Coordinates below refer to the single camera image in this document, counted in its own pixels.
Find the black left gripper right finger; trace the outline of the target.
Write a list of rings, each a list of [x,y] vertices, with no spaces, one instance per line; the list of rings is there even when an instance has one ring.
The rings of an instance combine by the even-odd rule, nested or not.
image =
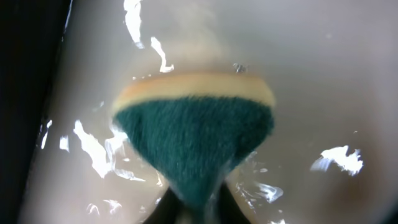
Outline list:
[[[239,208],[226,183],[222,183],[217,199],[220,224],[251,224]]]

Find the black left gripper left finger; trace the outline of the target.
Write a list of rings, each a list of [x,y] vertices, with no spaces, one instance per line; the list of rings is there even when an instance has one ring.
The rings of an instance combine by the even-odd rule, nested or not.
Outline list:
[[[175,224],[182,207],[183,203],[173,190],[168,188],[143,224]]]

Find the green yellow sponge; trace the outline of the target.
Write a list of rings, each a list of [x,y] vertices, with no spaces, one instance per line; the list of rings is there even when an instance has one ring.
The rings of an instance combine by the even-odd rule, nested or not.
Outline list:
[[[125,87],[113,119],[188,207],[202,210],[274,128],[274,95],[254,75],[191,73]]]

